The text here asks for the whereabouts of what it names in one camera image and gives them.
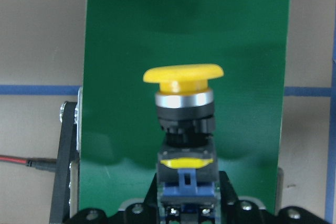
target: black cable connector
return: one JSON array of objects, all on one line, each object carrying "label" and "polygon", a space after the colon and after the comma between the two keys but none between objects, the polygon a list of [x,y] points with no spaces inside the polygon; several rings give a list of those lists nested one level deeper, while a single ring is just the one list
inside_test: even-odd
[{"label": "black cable connector", "polygon": [[44,159],[44,158],[37,158],[37,159],[28,159],[26,166],[34,167],[38,170],[47,170],[49,172],[56,172],[56,160],[55,159]]}]

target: gray surface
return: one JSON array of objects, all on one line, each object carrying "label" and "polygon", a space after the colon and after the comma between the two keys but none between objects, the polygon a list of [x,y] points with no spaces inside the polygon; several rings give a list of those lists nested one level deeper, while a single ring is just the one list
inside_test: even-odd
[{"label": "gray surface", "polygon": [[[287,86],[330,86],[334,10],[335,0],[291,0]],[[85,0],[0,0],[0,84],[82,84],[84,19]],[[76,97],[0,100],[0,154],[56,157],[58,109]],[[283,203],[323,216],[329,99],[284,105]],[[0,223],[47,223],[54,175],[6,163],[0,174]]]}]

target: blue plastic part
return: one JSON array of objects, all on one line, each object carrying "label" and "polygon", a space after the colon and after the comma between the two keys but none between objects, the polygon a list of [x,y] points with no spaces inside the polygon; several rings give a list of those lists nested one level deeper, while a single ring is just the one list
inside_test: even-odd
[{"label": "blue plastic part", "polygon": [[166,183],[164,196],[174,197],[209,197],[215,196],[215,183],[197,183],[196,169],[178,169],[178,184]]}]

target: yellow tab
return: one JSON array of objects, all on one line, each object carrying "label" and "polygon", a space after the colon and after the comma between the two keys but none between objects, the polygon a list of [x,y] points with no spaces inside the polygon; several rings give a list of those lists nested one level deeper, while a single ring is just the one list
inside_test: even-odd
[{"label": "yellow tab", "polygon": [[222,77],[223,69],[216,64],[191,64],[152,68],[143,81],[159,83],[161,93],[192,94],[208,89],[208,80]]},{"label": "yellow tab", "polygon": [[196,157],[180,157],[173,159],[163,159],[160,161],[161,164],[172,169],[181,169],[181,168],[199,169],[213,162],[214,162],[213,158],[201,159]]}]

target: green conveyor belt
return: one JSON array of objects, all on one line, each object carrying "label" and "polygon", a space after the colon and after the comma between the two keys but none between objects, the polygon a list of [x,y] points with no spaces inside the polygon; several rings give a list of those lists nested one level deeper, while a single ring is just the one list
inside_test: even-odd
[{"label": "green conveyor belt", "polygon": [[275,205],[289,0],[88,0],[80,208],[144,197],[164,133],[152,67],[215,63],[220,169]]}]

